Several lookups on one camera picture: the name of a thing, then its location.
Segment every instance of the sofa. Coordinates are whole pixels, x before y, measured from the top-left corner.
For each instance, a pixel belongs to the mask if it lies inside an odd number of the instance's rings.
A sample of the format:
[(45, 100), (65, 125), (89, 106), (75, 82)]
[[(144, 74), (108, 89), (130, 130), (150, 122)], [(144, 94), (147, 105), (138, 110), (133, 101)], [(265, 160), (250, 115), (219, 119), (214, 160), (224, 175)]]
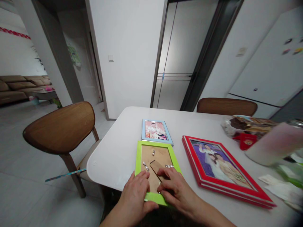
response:
[(0, 105), (28, 99), (47, 86), (52, 87), (48, 76), (0, 76)]

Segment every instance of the tile floor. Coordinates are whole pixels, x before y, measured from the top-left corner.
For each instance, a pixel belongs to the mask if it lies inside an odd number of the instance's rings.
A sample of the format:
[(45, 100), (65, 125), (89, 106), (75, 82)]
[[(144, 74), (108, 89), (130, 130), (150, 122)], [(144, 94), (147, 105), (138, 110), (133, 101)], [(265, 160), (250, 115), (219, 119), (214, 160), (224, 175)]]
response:
[[(57, 107), (48, 101), (34, 106), (22, 102), (0, 107), (0, 223), (1, 226), (98, 226), (103, 200), (96, 184), (83, 181), (81, 199), (71, 177), (44, 181), (67, 173), (63, 160), (30, 146), (24, 128)], [(114, 121), (95, 109), (95, 127), (103, 138)], [(71, 152), (76, 165), (94, 143), (92, 133)]]

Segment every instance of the light blue picture frame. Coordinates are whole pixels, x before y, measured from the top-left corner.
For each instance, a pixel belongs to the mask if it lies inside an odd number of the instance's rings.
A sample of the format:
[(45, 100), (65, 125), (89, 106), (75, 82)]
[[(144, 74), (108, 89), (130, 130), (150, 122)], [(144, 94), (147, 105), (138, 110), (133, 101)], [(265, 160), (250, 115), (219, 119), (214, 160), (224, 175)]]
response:
[[(154, 139), (154, 138), (146, 138), (145, 137), (145, 121), (154, 121), (154, 122), (161, 122), (163, 124), (164, 130), (166, 132), (167, 140), (161, 140), (161, 139)], [(167, 126), (165, 124), (165, 121), (159, 121), (159, 120), (150, 120), (150, 119), (143, 119), (142, 120), (142, 138), (143, 141), (151, 141), (151, 142), (158, 142), (158, 143), (166, 143), (174, 145), (173, 140), (170, 137), (169, 131), (167, 129)]]

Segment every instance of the hand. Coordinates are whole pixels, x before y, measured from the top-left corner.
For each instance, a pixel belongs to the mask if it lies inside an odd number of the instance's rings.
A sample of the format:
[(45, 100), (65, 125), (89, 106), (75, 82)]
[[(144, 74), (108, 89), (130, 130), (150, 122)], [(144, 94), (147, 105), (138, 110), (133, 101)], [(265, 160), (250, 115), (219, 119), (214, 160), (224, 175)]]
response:
[(124, 186), (119, 202), (100, 226), (134, 226), (148, 212), (158, 209), (157, 203), (144, 202), (146, 192), (150, 191), (148, 178), (149, 172), (142, 171), (136, 177), (133, 172)]
[(184, 215), (206, 226), (234, 226), (216, 208), (200, 199), (175, 168), (160, 168), (157, 175), (170, 179), (163, 180), (157, 191)]

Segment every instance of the bottle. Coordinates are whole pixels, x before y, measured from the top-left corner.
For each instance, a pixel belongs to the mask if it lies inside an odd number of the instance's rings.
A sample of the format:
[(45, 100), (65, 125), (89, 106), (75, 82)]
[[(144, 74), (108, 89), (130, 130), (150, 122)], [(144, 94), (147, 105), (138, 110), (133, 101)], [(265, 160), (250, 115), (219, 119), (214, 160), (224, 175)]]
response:
[(245, 154), (256, 163), (270, 166), (302, 147), (303, 119), (294, 119), (278, 124)]

